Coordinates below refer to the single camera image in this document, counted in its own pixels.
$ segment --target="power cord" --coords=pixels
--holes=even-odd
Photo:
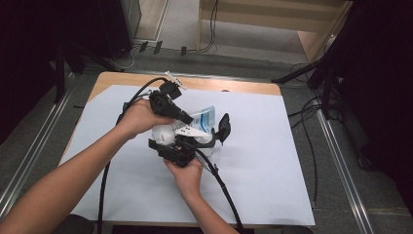
[[[313,167],[314,167],[314,178],[315,178],[315,182],[314,182],[314,195],[313,195],[313,202],[315,204],[315,208],[317,207],[317,198],[318,198],[318,193],[319,193],[319,172],[318,172],[318,165],[317,165],[317,158],[316,158],[316,154],[314,151],[314,147],[313,147],[313,143],[311,142],[310,139],[310,135],[308,133],[307,127],[305,125],[305,121],[312,118],[319,110],[321,110],[322,105],[321,104],[314,104],[314,105],[310,105],[308,106],[312,101],[321,98],[320,96],[318,97],[313,97],[310,100],[308,100],[304,106],[301,108],[300,111],[288,114],[288,118],[294,117],[299,115],[300,119],[291,126],[291,130],[294,129],[295,127],[297,127],[300,123],[303,126],[304,129],[304,133],[305,136],[307,138],[307,141],[309,142],[310,145],[310,150],[311,150],[311,154],[312,154],[312,158],[313,158]],[[330,109],[337,109],[336,104],[329,104],[328,105],[328,110]],[[331,118],[329,117],[331,120],[338,120],[339,118]]]

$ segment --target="white paper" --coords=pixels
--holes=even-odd
[[[125,101],[140,87],[111,86],[85,107],[62,163],[112,129]],[[209,160],[219,168],[243,224],[315,225],[281,96],[182,92],[174,102],[186,112],[214,105],[216,123],[228,113],[232,132]],[[185,222],[193,218],[157,152],[151,132],[130,140],[113,158],[106,184],[108,221]],[[97,220],[101,175],[72,213]],[[236,223],[218,182],[204,171],[202,194],[229,223]]]

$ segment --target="floor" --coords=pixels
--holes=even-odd
[[[220,76],[225,79],[239,79],[244,81],[268,83],[271,78],[279,78],[288,74],[291,69],[301,66],[296,63],[305,63],[305,56],[299,45],[298,36],[293,31],[274,31],[277,45],[258,48],[265,45],[265,40],[256,43],[248,32],[264,33],[263,28],[241,29],[240,34],[234,34],[234,38],[225,39],[223,33],[226,28],[242,27],[241,25],[218,24],[216,28],[216,49],[211,49],[209,55],[188,54],[180,55],[180,47],[183,45],[192,48],[194,37],[194,23],[182,22],[175,19],[177,9],[189,6],[193,7],[196,1],[173,0],[169,1],[169,7],[165,14],[164,23],[159,32],[158,40],[163,40],[163,49],[158,55],[153,55],[153,48],[145,52],[133,51],[135,63],[126,72],[165,72],[170,70],[180,74],[201,74],[208,76]],[[178,31],[181,23],[185,24],[184,31]],[[55,127],[50,132],[43,149],[38,152],[37,162],[32,166],[31,173],[21,186],[19,196],[23,194],[35,181],[53,169],[64,152],[67,142],[73,133],[77,120],[80,118],[82,108],[86,103],[98,74],[104,69],[95,62],[85,58],[87,70],[83,75],[75,75],[73,89],[68,96],[67,103],[62,109],[60,117],[55,122]],[[131,64],[131,55],[125,55],[116,60],[121,65]],[[303,104],[313,97],[305,84],[294,80],[281,85],[285,107],[288,113],[298,111]],[[35,109],[30,112],[12,133],[9,139],[0,145],[2,164],[0,172],[1,189],[6,188],[18,169],[30,144],[39,132],[42,123],[47,119],[53,106],[54,90],[47,93]],[[290,120],[291,126],[298,119]],[[309,197],[313,201],[313,212],[316,219],[314,233],[413,233],[413,220],[400,199],[394,183],[380,172],[370,173],[359,168],[356,152],[351,145],[345,128],[340,122],[330,121],[328,124],[335,134],[339,149],[343,157],[346,169],[351,175],[351,181],[357,189],[360,201],[365,207],[371,229],[363,230],[357,223],[354,208],[351,206],[351,198],[346,190],[345,181],[342,179],[337,167],[337,160],[331,151],[331,145],[324,133],[322,121],[318,114],[306,121],[311,142],[315,149],[318,166],[318,188],[316,189],[316,176],[314,158],[309,148],[309,141],[305,137],[301,125],[292,130],[303,175],[306,181]],[[258,234],[280,233],[278,229],[256,229]]]

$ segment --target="metal frame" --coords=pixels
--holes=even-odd
[[[349,203],[355,216],[358,229],[361,234],[374,234],[373,226],[368,217],[368,213],[361,200],[360,195],[358,194],[356,185],[353,182],[353,178],[346,165],[346,161],[343,157],[343,153],[340,149],[339,143],[337,142],[334,131],[331,128],[330,122],[324,118],[321,110],[319,110],[317,114],[319,117],[319,123],[325,135],[325,139],[327,140],[328,147],[330,148],[334,163],[337,167],[337,172],[339,174],[341,182],[343,183],[347,198],[349,199]]]
[[[12,208],[13,204],[18,199],[21,189],[23,188],[28,176],[30,175],[31,170],[36,164],[36,161],[39,158],[39,155],[42,152],[43,147],[45,146],[46,141],[48,140],[53,128],[55,127],[55,124],[60,117],[64,106],[67,104],[76,81],[77,79],[75,75],[73,73],[70,73],[69,77],[67,78],[67,91],[61,98],[60,102],[56,103],[52,107],[42,128],[40,129],[36,138],[30,145],[30,148],[27,150],[23,160],[21,161],[19,168],[16,170],[5,191],[1,195],[0,220],[2,220],[6,216],[9,210]]]

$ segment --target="black curtain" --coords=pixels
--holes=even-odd
[[[55,84],[55,38],[37,0],[0,6],[0,144]]]
[[[344,78],[337,89],[368,137],[360,153],[395,181],[413,214],[413,3],[357,1],[355,7],[363,14],[335,57]]]

